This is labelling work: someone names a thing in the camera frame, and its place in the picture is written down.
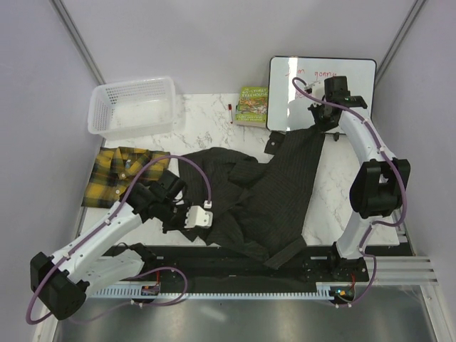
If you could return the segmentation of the black pinstriped long sleeve shirt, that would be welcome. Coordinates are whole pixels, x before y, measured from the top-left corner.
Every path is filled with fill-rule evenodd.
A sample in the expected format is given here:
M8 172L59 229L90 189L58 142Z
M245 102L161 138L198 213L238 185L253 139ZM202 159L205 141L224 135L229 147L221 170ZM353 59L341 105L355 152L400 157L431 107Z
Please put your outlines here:
M212 189L213 222L209 229L185 229L194 241L218 244L278 269L306 247L302 236L325 135L316 126L281 135L268 163L236 150L212 147L178 162L187 183L185 199L201 205L206 185Z

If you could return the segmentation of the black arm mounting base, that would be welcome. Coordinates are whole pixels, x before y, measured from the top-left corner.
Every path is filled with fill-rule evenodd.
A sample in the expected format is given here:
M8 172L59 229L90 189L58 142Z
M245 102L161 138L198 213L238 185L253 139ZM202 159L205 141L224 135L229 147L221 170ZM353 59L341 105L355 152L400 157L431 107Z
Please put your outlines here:
M158 266L173 266L188 279L198 276L227 278L228 276L265 276L272 279L298 279L304 283L356 282L369 280L368 267L362 258L341 261L333 247L306 247L283 265L273 268L243 254L223 247L171 247L118 244L103 257L116 257L132 249L145 258L144 270Z

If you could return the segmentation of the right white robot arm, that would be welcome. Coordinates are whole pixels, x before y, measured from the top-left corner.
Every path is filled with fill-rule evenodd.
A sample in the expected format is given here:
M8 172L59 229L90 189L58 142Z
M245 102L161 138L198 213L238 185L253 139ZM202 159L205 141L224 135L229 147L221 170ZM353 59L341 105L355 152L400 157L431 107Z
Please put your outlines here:
M404 221L388 218L395 210L407 209L405 190L410 163L399 159L385 145L371 120L356 109L367 109L360 95L352 95L345 76L333 76L308 85L304 95L317 128L322 132L340 128L358 158L360 169L349 192L352 214L336 242L338 256L326 262L327 274L334 280L345 279L352 272L349 259L364 253L372 229L377 225L397 227Z

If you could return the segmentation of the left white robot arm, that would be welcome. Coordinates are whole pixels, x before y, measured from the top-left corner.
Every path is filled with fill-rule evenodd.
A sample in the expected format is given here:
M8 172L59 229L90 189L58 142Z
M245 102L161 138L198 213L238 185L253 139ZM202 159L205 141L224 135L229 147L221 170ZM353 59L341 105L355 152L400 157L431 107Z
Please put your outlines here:
M105 253L149 219L171 222L178 212L174 200L186 186L170 171L147 186L135 183L97 226L50 256L36 254L30 261L33 299L40 300L52 316L62 321L107 286L136 276L141 280L154 277L155 256L140 243L112 257Z

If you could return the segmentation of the whiteboard with red writing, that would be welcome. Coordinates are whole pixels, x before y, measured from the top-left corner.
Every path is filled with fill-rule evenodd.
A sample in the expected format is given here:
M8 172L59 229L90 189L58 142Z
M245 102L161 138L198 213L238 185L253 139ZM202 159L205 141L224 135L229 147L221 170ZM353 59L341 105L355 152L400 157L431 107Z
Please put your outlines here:
M269 66L269 98L266 126L271 131L293 131L310 128L314 119L308 107L311 100L300 94L292 78L305 81L300 88L333 76L347 77L352 95L360 95L367 108L355 111L365 118L371 117L377 63L367 58L317 58L275 56Z

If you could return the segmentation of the green children's book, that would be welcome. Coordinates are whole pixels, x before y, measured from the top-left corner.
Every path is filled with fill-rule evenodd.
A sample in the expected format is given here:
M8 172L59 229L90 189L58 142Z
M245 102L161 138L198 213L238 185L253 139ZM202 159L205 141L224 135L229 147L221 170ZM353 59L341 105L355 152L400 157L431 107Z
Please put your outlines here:
M269 89L244 86L235 107L234 124L258 128L266 127Z

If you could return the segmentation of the yellow plaid folded shirt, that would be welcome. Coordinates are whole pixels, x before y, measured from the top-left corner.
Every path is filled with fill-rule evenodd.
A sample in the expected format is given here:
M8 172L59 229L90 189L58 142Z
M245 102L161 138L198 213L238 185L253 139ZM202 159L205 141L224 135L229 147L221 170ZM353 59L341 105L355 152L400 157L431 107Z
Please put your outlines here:
M146 164L166 155L169 155L169 152L136 147L102 147L95 158L82 205L95 208L111 207Z

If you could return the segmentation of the red whiteboard marker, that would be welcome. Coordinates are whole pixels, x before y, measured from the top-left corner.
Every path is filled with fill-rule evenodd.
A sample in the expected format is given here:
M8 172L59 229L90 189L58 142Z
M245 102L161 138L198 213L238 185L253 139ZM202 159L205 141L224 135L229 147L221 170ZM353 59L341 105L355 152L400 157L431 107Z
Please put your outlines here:
M232 104L228 104L228 111L229 111L229 116L230 116L230 123L233 124L234 123L234 114L233 114L233 111L232 111Z

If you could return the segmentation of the white plastic basket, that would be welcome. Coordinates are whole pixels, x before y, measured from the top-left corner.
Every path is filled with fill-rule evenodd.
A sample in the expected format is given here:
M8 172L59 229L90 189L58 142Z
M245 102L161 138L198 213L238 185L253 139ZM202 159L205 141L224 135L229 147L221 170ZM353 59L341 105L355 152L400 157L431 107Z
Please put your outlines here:
M168 76L100 85L93 89L88 132L106 140L169 133L176 91Z

